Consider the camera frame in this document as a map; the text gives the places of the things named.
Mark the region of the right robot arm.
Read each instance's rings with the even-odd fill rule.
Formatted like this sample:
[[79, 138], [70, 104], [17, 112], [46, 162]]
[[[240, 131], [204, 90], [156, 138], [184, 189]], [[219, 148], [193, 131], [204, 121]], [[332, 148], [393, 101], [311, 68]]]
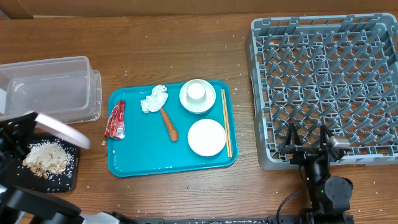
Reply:
[[304, 191], [308, 192], [311, 207], [301, 210], [292, 219], [294, 223], [354, 223], [353, 217], [345, 215], [350, 209], [354, 185], [345, 177], [330, 174], [330, 164], [342, 159], [349, 148], [346, 138], [335, 136], [324, 124], [320, 126], [320, 146], [304, 147], [295, 125], [289, 124], [287, 138], [280, 150], [292, 155], [289, 162], [298, 165], [299, 174], [307, 186], [282, 201], [275, 215], [277, 223], [282, 221], [283, 205]]

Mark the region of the large white plate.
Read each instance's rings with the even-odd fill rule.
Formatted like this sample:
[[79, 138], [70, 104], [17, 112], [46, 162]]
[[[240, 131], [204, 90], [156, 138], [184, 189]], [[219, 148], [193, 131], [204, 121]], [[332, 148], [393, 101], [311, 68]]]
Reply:
[[29, 111], [25, 115], [32, 115], [36, 122], [35, 128], [39, 128], [53, 136], [63, 139], [83, 149], [90, 148], [90, 140], [75, 128], [44, 113]]

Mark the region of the red snack wrapper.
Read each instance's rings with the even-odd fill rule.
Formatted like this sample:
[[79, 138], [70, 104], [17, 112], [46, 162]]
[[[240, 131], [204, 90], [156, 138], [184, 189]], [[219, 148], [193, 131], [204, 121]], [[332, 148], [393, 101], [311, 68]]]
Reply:
[[126, 102], [121, 100], [117, 102], [115, 107], [112, 109], [104, 132], [105, 138], [113, 138], [118, 140], [125, 138], [125, 106]]

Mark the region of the white tissue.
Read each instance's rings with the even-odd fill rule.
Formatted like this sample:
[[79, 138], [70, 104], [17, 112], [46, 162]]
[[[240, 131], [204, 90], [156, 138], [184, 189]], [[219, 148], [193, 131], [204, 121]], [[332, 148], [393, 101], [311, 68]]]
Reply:
[[167, 87], [165, 85], [156, 85], [152, 89], [151, 95], [141, 100], [141, 109], [144, 113], [159, 111], [168, 98]]

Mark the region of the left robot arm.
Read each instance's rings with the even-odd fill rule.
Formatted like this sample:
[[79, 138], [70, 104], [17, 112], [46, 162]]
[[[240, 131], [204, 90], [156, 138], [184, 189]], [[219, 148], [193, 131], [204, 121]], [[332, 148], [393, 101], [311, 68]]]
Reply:
[[[80, 148], [90, 148], [90, 140], [71, 126], [43, 113], [30, 112], [1, 121], [1, 172], [12, 164], [5, 158], [24, 159], [30, 153], [28, 143], [35, 128], [63, 139]], [[82, 214], [81, 209], [66, 200], [42, 192], [9, 185], [1, 192], [1, 223], [17, 223], [24, 213], [32, 214], [32, 223], [137, 223], [116, 212]]]

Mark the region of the rice and peanut scraps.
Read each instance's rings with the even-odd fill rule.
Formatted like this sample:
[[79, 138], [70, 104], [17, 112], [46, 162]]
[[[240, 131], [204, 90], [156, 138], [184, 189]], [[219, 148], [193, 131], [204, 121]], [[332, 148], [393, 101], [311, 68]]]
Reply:
[[22, 165], [30, 169], [37, 177], [48, 179], [64, 174], [73, 165], [74, 155], [67, 152], [60, 142], [44, 141], [30, 144], [30, 153]]

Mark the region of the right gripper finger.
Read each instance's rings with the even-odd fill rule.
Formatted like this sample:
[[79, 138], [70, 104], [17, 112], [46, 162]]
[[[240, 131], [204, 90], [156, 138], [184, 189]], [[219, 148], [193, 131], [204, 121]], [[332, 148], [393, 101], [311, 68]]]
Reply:
[[334, 135], [329, 130], [327, 125], [323, 124], [320, 126], [320, 148], [329, 149], [333, 147], [333, 141], [335, 140]]
[[301, 146], [302, 142], [295, 128], [295, 125], [294, 123], [290, 123], [288, 127], [288, 133], [287, 133], [287, 138], [285, 140], [284, 149], [296, 149], [297, 147]]

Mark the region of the orange carrot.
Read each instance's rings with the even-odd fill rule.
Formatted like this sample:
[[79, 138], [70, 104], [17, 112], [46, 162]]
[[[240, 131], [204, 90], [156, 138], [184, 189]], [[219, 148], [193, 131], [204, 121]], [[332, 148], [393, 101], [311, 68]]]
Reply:
[[166, 113], [166, 111], [163, 108], [160, 109], [160, 112], [161, 112], [165, 127], [167, 129], [167, 132], [169, 134], [170, 140], [172, 142], [177, 142], [178, 141], [178, 132], [175, 129], [173, 123], [171, 122], [168, 114]]

